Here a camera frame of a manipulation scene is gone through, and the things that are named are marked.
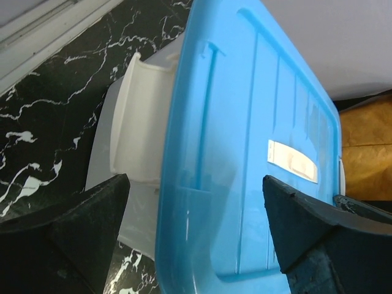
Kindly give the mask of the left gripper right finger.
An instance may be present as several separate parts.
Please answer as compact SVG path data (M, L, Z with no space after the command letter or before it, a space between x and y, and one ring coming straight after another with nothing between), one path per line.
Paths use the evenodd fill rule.
M269 228L292 293L391 293L391 226L345 227L330 205L263 179Z

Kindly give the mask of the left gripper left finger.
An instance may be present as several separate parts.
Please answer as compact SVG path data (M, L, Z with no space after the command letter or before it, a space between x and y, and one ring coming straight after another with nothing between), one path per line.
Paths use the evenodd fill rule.
M129 196L125 174L1 223L1 293L102 293Z

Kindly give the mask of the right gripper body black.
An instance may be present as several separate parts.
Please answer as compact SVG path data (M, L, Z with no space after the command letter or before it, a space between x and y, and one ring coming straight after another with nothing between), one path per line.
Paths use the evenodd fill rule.
M390 227L391 213L343 195L333 197L332 220L345 227Z

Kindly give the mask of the white plastic tub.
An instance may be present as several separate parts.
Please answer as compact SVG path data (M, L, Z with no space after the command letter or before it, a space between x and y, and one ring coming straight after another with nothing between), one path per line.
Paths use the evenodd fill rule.
M130 181L118 240L154 258L165 133L184 34L141 60L107 91L86 178L90 189L116 174Z

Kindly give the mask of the light blue tub lid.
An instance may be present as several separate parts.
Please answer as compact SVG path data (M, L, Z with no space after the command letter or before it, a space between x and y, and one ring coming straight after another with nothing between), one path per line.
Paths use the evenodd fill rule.
M162 163L155 263L162 293L289 293L266 175L332 203L339 115L260 1L194 1Z

